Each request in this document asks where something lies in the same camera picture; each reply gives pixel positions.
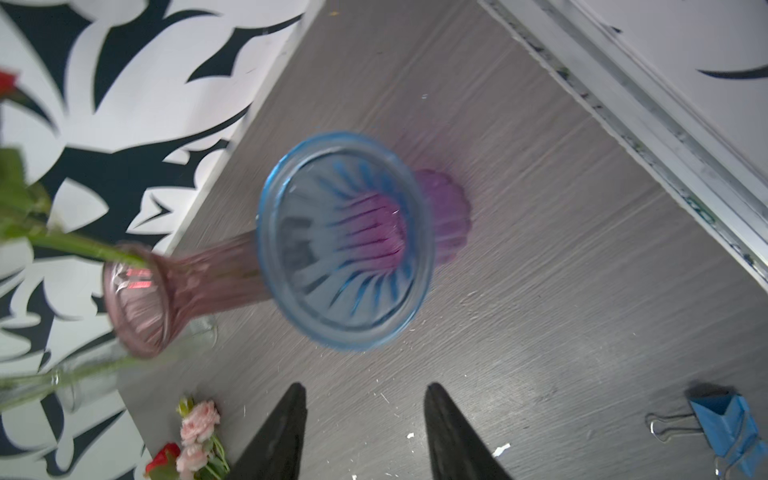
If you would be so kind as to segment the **clear glass vase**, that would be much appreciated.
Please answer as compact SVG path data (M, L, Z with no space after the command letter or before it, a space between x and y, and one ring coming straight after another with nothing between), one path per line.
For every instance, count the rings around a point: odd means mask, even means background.
M77 353L45 373L1 379L1 411L54 395L68 412L110 394L160 365L211 350L218 339L211 316L191 321L159 355L140 358L117 340Z

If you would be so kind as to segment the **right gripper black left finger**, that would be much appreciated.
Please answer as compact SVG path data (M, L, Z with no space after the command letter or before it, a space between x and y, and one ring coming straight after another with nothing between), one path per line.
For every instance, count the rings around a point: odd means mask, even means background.
M306 389L290 385L240 458L228 479L287 479L300 476L307 420Z

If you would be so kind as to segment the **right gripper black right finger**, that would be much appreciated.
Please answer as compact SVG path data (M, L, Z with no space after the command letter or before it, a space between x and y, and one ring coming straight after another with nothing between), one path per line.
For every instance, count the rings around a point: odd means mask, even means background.
M424 416L434 479L512 480L439 383L427 387Z

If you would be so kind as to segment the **dark red glass vase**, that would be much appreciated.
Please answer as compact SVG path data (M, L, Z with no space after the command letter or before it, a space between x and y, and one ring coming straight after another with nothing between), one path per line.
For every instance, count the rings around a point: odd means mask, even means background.
M104 264L104 304L116 337L136 357L158 356L196 318L271 298L253 231L186 257L133 242L119 249L142 263Z

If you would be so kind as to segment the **blue purple glass vase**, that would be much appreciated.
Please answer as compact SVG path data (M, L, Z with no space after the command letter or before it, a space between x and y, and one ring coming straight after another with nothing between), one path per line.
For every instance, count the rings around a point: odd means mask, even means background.
M333 132L301 142L273 168L256 243L283 315L319 343L364 351L411 322L434 270L456 258L471 227L470 202L449 175Z

